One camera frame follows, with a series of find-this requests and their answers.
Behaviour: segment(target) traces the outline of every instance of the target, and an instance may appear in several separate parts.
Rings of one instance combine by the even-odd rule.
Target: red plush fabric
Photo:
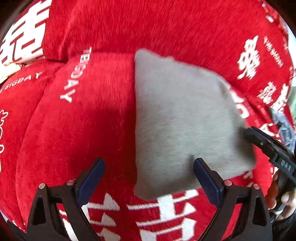
[[[17,161],[16,190],[25,221],[40,183],[60,185],[75,178],[100,156],[106,161],[105,175],[84,210],[95,231],[106,241],[147,240],[145,235],[149,232],[155,232],[157,240],[175,240],[186,232],[190,234],[190,227],[194,232],[188,240],[194,240],[208,225],[215,208],[202,190],[167,195],[151,202],[133,194],[136,182],[133,57],[85,53],[56,72],[31,118]],[[258,126],[257,116],[242,94],[234,89],[231,92],[248,125]],[[260,164],[255,171],[232,181],[238,185],[256,182],[266,192],[271,182],[270,167],[267,158],[260,151],[257,154]],[[162,208],[174,200],[170,217]],[[225,236],[230,234],[234,223],[235,219]]]
[[[41,182],[60,185],[100,156],[106,161],[106,173],[83,210],[103,240],[197,240],[215,211],[202,190],[151,202],[133,194],[133,56],[145,47],[219,73],[231,84],[234,102],[247,125],[278,138],[268,108],[273,106],[292,120],[286,101],[293,67],[286,35],[276,21],[266,18],[261,4],[257,0],[35,1],[8,33],[12,41],[2,43],[0,60],[25,62],[44,56],[68,62],[64,66],[38,62],[7,81],[26,77],[29,71],[32,76],[48,72],[44,79],[40,75],[41,86],[32,77],[30,81],[36,84],[32,89],[23,86],[29,83],[24,80],[2,88],[0,100],[9,113],[0,139],[5,140],[0,155],[7,155],[0,157],[4,214],[24,228]],[[11,51],[1,51],[7,45]],[[24,71],[28,71],[26,76],[21,74]],[[4,97],[6,93],[13,99]],[[232,181],[259,183],[266,193],[273,169],[267,157],[255,151],[256,168]],[[225,237],[233,226],[234,219]]]
[[[52,74],[62,65],[49,61],[34,63],[10,77],[0,90],[0,210],[22,229],[24,222],[15,192],[17,158],[43,90]]]
[[[258,0],[77,0],[72,8],[72,1],[61,6],[53,0],[42,47],[46,58],[63,61],[87,47],[122,53],[144,47],[213,70],[242,94],[257,96],[271,81],[277,95],[280,85],[289,83],[292,63],[283,31],[261,5]],[[66,6],[72,8],[68,16]],[[57,34],[57,24],[65,31]],[[254,45],[245,50],[248,39],[255,39]],[[256,50],[258,66],[238,79],[245,70],[238,68],[241,54]]]

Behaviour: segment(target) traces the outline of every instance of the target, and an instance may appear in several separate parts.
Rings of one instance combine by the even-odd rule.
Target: black tool
[[[32,203],[27,234],[12,223],[9,227],[19,241],[69,241],[56,203],[63,203],[69,222],[79,241],[100,241],[86,219],[81,206],[87,204],[103,176],[104,161],[98,158],[76,180],[62,186],[48,187],[41,183]],[[236,204],[242,204],[234,231],[224,241],[272,241],[271,222],[258,184],[240,187],[210,170],[203,159],[194,161],[193,171],[217,212],[199,241],[220,241]]]
[[[270,217],[263,192],[258,184],[251,187],[234,185],[212,171],[202,158],[193,164],[194,173],[210,203],[217,211],[198,241],[220,241],[236,204],[242,204],[231,236],[224,241],[272,241]]]
[[[296,187],[296,159],[294,154],[282,143],[254,126],[246,129],[244,135],[269,157],[270,163],[280,170],[278,177],[279,195],[276,199],[276,207],[269,211],[271,223],[273,223],[285,207],[281,202],[281,197]]]
[[[17,239],[21,241],[69,241],[56,205],[62,203],[78,240],[100,241],[81,207],[89,202],[104,171],[105,162],[98,158],[76,180],[70,179],[64,185],[56,187],[48,187],[45,183],[41,183],[31,206],[27,234],[21,232],[12,223],[8,224]]]

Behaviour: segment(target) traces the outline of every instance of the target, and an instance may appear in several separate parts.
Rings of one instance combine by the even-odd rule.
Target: blue gripper pad
[[[216,185],[216,182],[220,182],[220,180],[213,180],[214,177],[211,175],[212,170],[202,158],[195,159],[193,171],[210,203],[219,208],[222,201],[221,191],[223,191],[223,185],[222,183],[217,183]]]
[[[254,130],[255,132],[257,132],[258,134],[260,134],[261,136],[263,136],[263,137],[267,138],[268,140],[272,141],[271,137],[268,134],[266,134],[265,132],[263,132],[262,130],[260,130],[260,129],[254,127],[254,126],[252,126],[251,129]]]
[[[105,162],[103,159],[98,158],[94,164],[92,170],[85,178],[84,182],[81,184],[77,191],[77,205],[81,207],[89,202],[91,195],[96,189],[99,181],[103,177],[105,172]]]

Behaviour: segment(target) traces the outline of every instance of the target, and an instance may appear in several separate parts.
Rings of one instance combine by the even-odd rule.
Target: finger
[[[270,188],[267,190],[267,195],[269,198],[275,199],[279,195],[279,186],[276,182],[272,182]]]
[[[278,216],[278,218],[276,220],[280,221],[280,220],[290,217],[294,213],[295,208],[296,208],[296,206],[286,206],[284,208],[283,212]]]
[[[267,203],[267,207],[269,209],[274,209],[276,206],[276,195],[274,194],[274,192],[269,192],[267,193],[267,195],[265,196],[265,200]]]
[[[282,196],[281,202],[287,206],[296,207],[296,189],[286,192]]]
[[[276,173],[274,174],[272,180],[276,181],[279,178],[279,170],[276,171]]]

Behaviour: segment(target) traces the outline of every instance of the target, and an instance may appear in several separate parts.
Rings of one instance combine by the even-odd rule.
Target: red cushion
[[[141,47],[222,75],[242,94],[260,94],[269,81],[280,93],[288,85],[289,52],[278,21],[271,23],[258,1],[52,1],[42,43],[49,59],[66,61],[87,47],[93,51],[132,53]],[[65,15],[68,9],[71,14]],[[246,41],[258,37],[256,74],[238,79],[238,61]]]
[[[30,120],[17,161],[16,190],[18,200],[26,200],[18,202],[24,220],[40,183],[60,185],[75,178],[100,156],[106,161],[106,172],[85,210],[93,228],[105,240],[109,232],[115,240],[117,237],[140,240],[141,234],[145,240],[144,233],[148,230],[166,230],[182,224],[185,229],[193,225],[192,238],[198,238],[208,225],[215,208],[209,205],[202,190],[198,191],[199,196],[196,190],[191,190],[152,201],[158,202],[159,207],[138,207],[151,202],[133,194],[136,182],[133,57],[117,53],[82,54],[56,72]],[[88,58],[87,63],[80,64]],[[237,107],[241,110],[243,106],[248,124],[256,125],[257,117],[251,107],[241,94],[234,90],[232,93]],[[267,158],[259,153],[260,164],[269,166]],[[266,192],[271,181],[270,168],[257,169],[253,178],[249,174],[232,181],[238,185],[257,182]],[[160,207],[168,205],[172,198],[174,210],[167,216]],[[64,210],[60,210],[68,226]],[[136,222],[145,221],[152,223],[137,226]],[[168,232],[159,239],[175,240],[179,232]]]
[[[0,90],[0,210],[21,228],[24,228],[24,222],[15,192],[17,158],[28,124],[42,98],[44,88],[52,74],[62,65],[49,61],[34,63],[10,77]]]

